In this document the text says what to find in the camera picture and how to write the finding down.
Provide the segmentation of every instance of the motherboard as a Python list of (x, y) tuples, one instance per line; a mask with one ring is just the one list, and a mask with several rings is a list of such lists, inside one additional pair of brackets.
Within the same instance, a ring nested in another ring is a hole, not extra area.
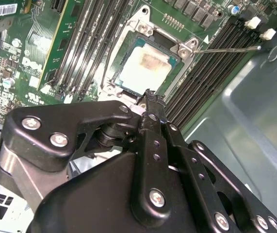
[(194, 51), (261, 46), (277, 33), (277, 0), (2, 1), (0, 122), (25, 106), (131, 105), (152, 89), (182, 128), (252, 55)]

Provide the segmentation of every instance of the barcode label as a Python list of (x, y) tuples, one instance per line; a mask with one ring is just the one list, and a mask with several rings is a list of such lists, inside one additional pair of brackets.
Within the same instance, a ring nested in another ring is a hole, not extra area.
[(8, 5), (1, 5), (0, 6), (0, 16), (11, 15), (14, 14), (17, 10), (17, 3), (16, 4), (8, 4)]

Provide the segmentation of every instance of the surface-mount component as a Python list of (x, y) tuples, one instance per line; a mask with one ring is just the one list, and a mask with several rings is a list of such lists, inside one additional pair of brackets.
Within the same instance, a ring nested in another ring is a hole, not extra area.
[(196, 4), (191, 1), (191, 2), (189, 2), (186, 9), (184, 10), (184, 13), (188, 16), (191, 16), (192, 13), (195, 11), (195, 9), (196, 9)]

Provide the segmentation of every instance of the gray metal panel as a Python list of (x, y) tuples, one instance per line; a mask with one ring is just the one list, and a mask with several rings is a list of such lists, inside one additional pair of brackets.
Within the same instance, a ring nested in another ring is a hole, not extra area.
[(201, 140), (277, 216), (277, 60), (251, 59), (186, 141)]

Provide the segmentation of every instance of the screw head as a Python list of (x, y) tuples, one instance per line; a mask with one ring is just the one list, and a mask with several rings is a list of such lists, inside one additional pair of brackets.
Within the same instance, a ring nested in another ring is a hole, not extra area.
[(225, 231), (229, 230), (229, 223), (228, 223), (227, 219), (221, 213), (216, 213), (215, 219), (221, 229), (223, 229)]
[(171, 129), (174, 130), (174, 131), (177, 131), (177, 130), (178, 130), (178, 128), (177, 128), (175, 125), (173, 125), (173, 124), (170, 124), (170, 127), (171, 127)]
[(149, 198), (156, 207), (163, 207), (165, 204), (165, 199), (162, 193), (156, 189), (152, 189), (149, 193)]
[(277, 230), (277, 223), (274, 219), (272, 219), (271, 217), (268, 217), (269, 222), (271, 223), (271, 225)]
[(36, 118), (28, 117), (22, 120), (22, 126), (28, 130), (38, 130), (41, 123)]
[(149, 114), (149, 117), (152, 119), (152, 120), (154, 120), (154, 121), (156, 121), (157, 120), (157, 117), (155, 116), (155, 115), (153, 115), (153, 114)]
[(128, 111), (128, 108), (126, 107), (126, 106), (124, 106), (124, 105), (121, 105), (120, 107), (119, 107), (119, 109), (122, 111), (122, 112), (124, 112), (124, 113), (128, 113), (129, 111)]
[(68, 144), (68, 139), (62, 133), (55, 133), (50, 137), (50, 142), (56, 147), (64, 147)]
[(266, 223), (266, 221), (263, 219), (263, 217), (257, 215), (257, 221), (258, 221), (258, 223), (260, 224), (260, 226), (261, 226), (262, 228), (264, 228), (265, 230), (269, 229), (269, 226), (268, 226), (268, 224)]
[(202, 146), (202, 144), (201, 143), (196, 143), (196, 146), (200, 149), (200, 150), (204, 150), (204, 147)]

